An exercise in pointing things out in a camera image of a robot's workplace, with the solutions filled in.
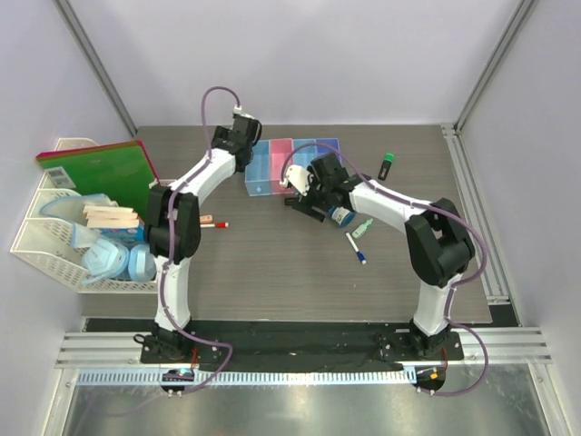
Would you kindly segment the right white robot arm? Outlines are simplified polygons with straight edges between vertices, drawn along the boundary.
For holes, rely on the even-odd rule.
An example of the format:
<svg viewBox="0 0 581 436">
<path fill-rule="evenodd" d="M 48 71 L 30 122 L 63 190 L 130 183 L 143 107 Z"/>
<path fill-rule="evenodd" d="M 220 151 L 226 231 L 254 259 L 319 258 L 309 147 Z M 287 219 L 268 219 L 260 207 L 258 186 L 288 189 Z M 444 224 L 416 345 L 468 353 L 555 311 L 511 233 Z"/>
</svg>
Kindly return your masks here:
<svg viewBox="0 0 581 436">
<path fill-rule="evenodd" d="M 281 186 L 298 193 L 295 206 L 314 216 L 332 206 L 363 213 L 402 232 L 420 280 L 417 309 L 409 322 L 409 345 L 422 359 L 440 353 L 448 338 L 456 285 L 476 249 L 450 200 L 420 201 L 391 191 L 362 173 L 348 173 L 334 153 L 303 168 L 285 163 Z"/>
</svg>

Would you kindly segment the blue plastic bin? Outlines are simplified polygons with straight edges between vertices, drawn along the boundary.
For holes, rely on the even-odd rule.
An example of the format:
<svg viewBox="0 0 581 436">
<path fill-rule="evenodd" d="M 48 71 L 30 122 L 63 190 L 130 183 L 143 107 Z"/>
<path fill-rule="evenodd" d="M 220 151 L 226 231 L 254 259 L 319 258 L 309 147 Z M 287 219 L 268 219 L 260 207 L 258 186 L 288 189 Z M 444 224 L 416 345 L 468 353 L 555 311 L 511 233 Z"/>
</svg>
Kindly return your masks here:
<svg viewBox="0 0 581 436">
<path fill-rule="evenodd" d="M 316 140 L 314 138 L 294 139 L 292 141 L 292 148 L 295 150 L 292 156 L 293 163 L 307 169 L 311 165 L 311 161 L 317 158 L 317 146 L 314 145 L 315 142 Z M 298 150 L 304 144 L 310 144 L 310 146 Z"/>
</svg>

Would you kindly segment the purple plastic bin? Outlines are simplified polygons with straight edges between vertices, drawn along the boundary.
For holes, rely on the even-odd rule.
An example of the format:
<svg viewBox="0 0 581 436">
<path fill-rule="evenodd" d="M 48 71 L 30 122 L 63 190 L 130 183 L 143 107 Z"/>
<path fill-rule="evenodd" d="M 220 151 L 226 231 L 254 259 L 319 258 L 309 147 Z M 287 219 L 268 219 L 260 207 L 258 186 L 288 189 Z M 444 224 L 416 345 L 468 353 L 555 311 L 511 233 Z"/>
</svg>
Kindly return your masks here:
<svg viewBox="0 0 581 436">
<path fill-rule="evenodd" d="M 324 154 L 333 153 L 341 160 L 340 141 L 338 138 L 318 138 L 316 142 L 316 157 L 319 158 Z"/>
</svg>

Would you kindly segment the light blue end bin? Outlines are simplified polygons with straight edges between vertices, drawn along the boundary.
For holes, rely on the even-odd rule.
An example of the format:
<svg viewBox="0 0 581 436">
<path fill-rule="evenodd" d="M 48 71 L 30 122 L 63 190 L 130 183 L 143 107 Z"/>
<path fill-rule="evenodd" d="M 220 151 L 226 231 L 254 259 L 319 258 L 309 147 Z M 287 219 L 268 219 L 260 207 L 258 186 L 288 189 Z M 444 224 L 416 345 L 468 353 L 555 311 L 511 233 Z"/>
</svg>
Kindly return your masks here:
<svg viewBox="0 0 581 436">
<path fill-rule="evenodd" d="M 251 162 L 245 170 L 245 185 L 250 197 L 271 195 L 270 143 L 260 140 L 252 148 Z"/>
</svg>

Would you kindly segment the pink plastic bin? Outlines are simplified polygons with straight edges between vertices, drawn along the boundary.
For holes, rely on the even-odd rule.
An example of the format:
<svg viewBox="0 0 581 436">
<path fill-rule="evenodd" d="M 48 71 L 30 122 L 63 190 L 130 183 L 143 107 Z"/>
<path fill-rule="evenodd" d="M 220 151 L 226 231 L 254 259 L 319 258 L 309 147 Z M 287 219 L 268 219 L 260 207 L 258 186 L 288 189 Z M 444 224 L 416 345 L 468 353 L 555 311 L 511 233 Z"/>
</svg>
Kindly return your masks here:
<svg viewBox="0 0 581 436">
<path fill-rule="evenodd" d="M 271 194 L 281 195 L 290 193 L 291 190 L 280 185 L 281 172 L 284 162 L 293 150 L 293 143 L 290 138 L 269 140 L 269 171 Z"/>
</svg>

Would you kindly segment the green black highlighter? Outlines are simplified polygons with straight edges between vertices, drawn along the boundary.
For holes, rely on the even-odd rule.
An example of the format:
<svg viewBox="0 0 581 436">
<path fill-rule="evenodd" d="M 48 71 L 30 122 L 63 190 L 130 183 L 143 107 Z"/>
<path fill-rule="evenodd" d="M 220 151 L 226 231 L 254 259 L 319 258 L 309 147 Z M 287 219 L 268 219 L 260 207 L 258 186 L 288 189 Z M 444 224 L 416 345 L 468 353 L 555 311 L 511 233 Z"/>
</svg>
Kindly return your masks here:
<svg viewBox="0 0 581 436">
<path fill-rule="evenodd" d="M 384 155 L 382 163 L 381 163 L 381 167 L 379 169 L 379 173 L 378 173 L 378 179 L 381 181 L 385 181 L 387 179 L 387 176 L 389 174 L 391 165 L 393 164 L 394 161 L 394 154 L 392 153 L 387 153 Z"/>
</svg>

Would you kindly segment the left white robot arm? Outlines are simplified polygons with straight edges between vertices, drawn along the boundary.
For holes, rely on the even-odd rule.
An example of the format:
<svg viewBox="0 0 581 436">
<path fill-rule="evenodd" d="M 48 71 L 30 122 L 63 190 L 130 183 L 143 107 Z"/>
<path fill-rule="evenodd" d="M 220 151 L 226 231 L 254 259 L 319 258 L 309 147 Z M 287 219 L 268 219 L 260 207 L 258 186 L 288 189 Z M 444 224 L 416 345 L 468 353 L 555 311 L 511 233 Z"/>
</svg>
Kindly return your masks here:
<svg viewBox="0 0 581 436">
<path fill-rule="evenodd" d="M 257 119 L 234 114 L 232 126 L 215 129 L 210 149 L 187 174 L 151 188 L 144 234 L 156 267 L 158 305 L 152 332 L 134 337 L 142 345 L 142 362 L 184 362 L 200 345 L 231 349 L 192 333 L 189 271 L 202 238 L 200 206 L 222 182 L 245 170 L 261 130 Z"/>
</svg>

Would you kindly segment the blue slime jar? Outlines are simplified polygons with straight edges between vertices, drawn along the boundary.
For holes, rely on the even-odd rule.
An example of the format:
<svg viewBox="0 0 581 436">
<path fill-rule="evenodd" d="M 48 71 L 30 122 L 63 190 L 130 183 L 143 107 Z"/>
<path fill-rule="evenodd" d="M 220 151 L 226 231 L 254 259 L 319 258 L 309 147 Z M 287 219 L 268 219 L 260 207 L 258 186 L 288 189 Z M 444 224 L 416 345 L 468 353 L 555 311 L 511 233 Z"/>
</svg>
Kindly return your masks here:
<svg viewBox="0 0 581 436">
<path fill-rule="evenodd" d="M 328 210 L 329 218 L 336 223 L 339 227 L 346 227 L 349 225 L 356 214 L 344 207 L 332 206 Z"/>
</svg>

